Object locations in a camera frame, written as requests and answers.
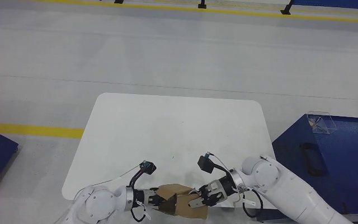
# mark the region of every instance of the white cable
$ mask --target white cable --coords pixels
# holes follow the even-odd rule
[[[220,163],[224,166],[224,168],[227,170],[227,172],[230,173],[231,178],[234,180],[233,175],[231,174],[231,172],[229,171],[229,169],[225,166],[225,164],[224,164],[216,155],[214,155],[214,154],[212,154],[212,153],[210,153],[210,154],[220,161]],[[238,202],[241,200],[241,195],[240,195],[240,191],[239,191],[239,186],[236,184],[235,181],[234,181],[234,184],[235,184],[235,186],[236,186],[236,189],[234,189],[234,188],[232,188],[232,189],[233,189],[233,191],[237,192],[237,194],[239,195],[239,199],[233,202],[234,208],[236,208],[236,203],[238,203]]]
[[[131,172],[132,170],[134,170],[134,169],[137,168],[138,166],[133,167],[132,169],[128,170],[127,172],[125,172],[124,174],[118,176],[117,178],[113,178],[113,179],[111,179],[111,180],[106,180],[106,181],[103,181],[103,182],[100,182],[100,183],[97,183],[97,184],[92,184],[92,186],[97,186],[97,185],[100,185],[100,184],[108,183],[108,182],[113,181],[113,180],[117,180],[117,179],[121,178],[122,176],[126,175],[127,173]],[[77,193],[76,193],[76,195],[74,196],[73,200],[76,199],[78,193],[81,192],[81,190],[83,190],[84,188],[82,188],[82,189],[80,189],[79,191],[77,191]]]

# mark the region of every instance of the clear acrylic box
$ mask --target clear acrylic box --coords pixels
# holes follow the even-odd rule
[[[331,134],[337,130],[328,112],[310,111],[307,113],[307,119],[313,133]]]

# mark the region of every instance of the black handle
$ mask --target black handle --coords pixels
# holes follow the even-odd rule
[[[323,171],[322,170],[319,170],[319,169],[315,169],[311,162],[310,162],[310,159],[308,157],[308,154],[307,154],[307,150],[313,150],[313,145],[311,143],[303,143],[300,145],[300,149],[302,151],[302,154],[303,154],[303,159],[305,160],[306,162],[306,165],[307,165],[307,171],[308,173],[311,175],[311,176],[322,176],[323,175]]]

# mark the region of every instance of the blue box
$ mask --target blue box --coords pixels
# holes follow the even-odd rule
[[[18,144],[0,135],[0,173],[4,170],[12,155],[17,152]]]

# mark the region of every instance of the blue cabinet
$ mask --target blue cabinet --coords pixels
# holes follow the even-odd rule
[[[358,118],[331,116],[336,130],[317,133],[307,114],[273,143],[278,162],[342,214],[358,214]]]
[[[294,4],[302,6],[358,8],[357,0],[295,0]]]
[[[4,170],[12,155],[17,151],[18,144],[0,135],[0,173]]]

